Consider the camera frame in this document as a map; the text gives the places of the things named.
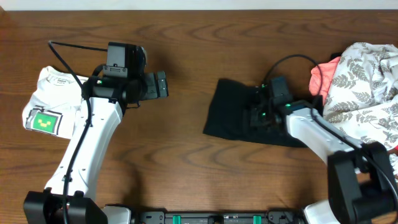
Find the black t-shirt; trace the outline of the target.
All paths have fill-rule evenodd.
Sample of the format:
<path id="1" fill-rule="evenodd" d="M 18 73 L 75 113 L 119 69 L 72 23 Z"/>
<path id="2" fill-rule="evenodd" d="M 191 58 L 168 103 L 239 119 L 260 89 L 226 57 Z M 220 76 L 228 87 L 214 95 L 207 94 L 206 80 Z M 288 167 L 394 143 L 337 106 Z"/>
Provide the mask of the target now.
<path id="1" fill-rule="evenodd" d="M 305 147 L 305 144 L 274 127 L 250 127 L 246 110 L 256 102 L 258 87 L 229 80 L 218 80 L 208 109 L 203 133 L 233 141 L 254 142 L 286 147 Z"/>

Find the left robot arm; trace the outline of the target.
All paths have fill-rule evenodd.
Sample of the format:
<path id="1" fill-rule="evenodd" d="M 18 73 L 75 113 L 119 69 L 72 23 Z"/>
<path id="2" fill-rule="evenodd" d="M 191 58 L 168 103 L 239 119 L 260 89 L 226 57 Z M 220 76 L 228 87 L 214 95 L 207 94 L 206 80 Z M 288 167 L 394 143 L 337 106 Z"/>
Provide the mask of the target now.
<path id="1" fill-rule="evenodd" d="M 76 131 L 63 159 L 41 192 L 30 191 L 23 209 L 28 223 L 139 223 L 126 205 L 95 203 L 98 174 L 110 139 L 126 110 L 169 95 L 165 72 L 145 73 L 143 47 L 109 42 L 107 61 L 86 82 Z"/>

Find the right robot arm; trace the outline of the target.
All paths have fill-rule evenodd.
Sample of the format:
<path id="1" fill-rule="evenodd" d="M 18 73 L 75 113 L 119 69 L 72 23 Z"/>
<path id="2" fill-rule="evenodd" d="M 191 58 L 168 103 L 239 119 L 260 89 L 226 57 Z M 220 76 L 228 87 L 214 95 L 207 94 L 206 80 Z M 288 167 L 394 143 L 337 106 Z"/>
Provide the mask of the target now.
<path id="1" fill-rule="evenodd" d="M 397 185 L 386 148 L 325 121 L 315 109 L 320 101 L 294 100 L 279 77 L 257 86 L 245 110 L 249 127 L 295 138 L 326 164 L 328 198 L 306 206 L 303 223 L 371 223 L 396 212 Z"/>

